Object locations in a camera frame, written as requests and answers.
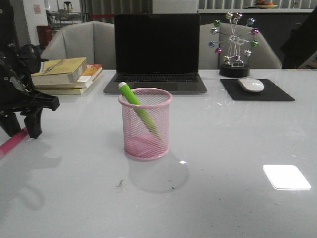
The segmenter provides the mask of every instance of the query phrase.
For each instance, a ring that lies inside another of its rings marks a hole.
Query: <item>shelf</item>
[[[313,9],[198,9],[198,13],[227,13],[227,12],[241,12],[241,13],[310,13]]]

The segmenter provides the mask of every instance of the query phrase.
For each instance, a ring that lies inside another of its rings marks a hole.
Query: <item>green marker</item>
[[[121,91],[122,95],[126,98],[126,100],[134,105],[141,105],[140,100],[138,97],[133,93],[133,91],[130,89],[129,85],[125,82],[119,83],[119,90]],[[140,117],[140,119],[143,121],[144,125],[147,127],[147,129],[153,133],[155,136],[160,137],[158,132],[158,127],[151,118],[151,116],[148,114],[148,112],[145,109],[134,109],[134,111],[137,113],[137,115]]]

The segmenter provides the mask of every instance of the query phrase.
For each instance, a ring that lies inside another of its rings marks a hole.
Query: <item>black base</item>
[[[250,68],[247,64],[243,65],[243,67],[231,67],[228,64],[222,64],[220,65],[219,74],[232,78],[244,78],[250,75]]]

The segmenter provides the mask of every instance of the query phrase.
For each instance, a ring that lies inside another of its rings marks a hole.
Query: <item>book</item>
[[[49,60],[44,62],[43,71],[31,75],[32,81],[35,86],[74,83],[86,66],[86,57]]]
[[[82,95],[86,92],[89,88],[95,84],[95,82],[101,77],[101,72],[94,78],[93,81],[87,83],[87,86],[84,88],[41,88],[37,89],[46,94],[50,95]]]
[[[85,71],[77,81],[70,84],[56,84],[56,85],[36,85],[36,89],[54,89],[54,88],[86,88],[89,87],[91,82],[101,74],[103,65],[98,63],[89,63]]]

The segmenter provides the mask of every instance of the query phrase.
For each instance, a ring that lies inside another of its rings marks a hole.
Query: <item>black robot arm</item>
[[[45,60],[35,46],[19,47],[13,17],[10,1],[0,1],[0,126],[13,136],[21,130],[15,115],[21,112],[30,137],[37,138],[42,109],[55,111],[59,100],[35,90],[31,74],[40,71]]]

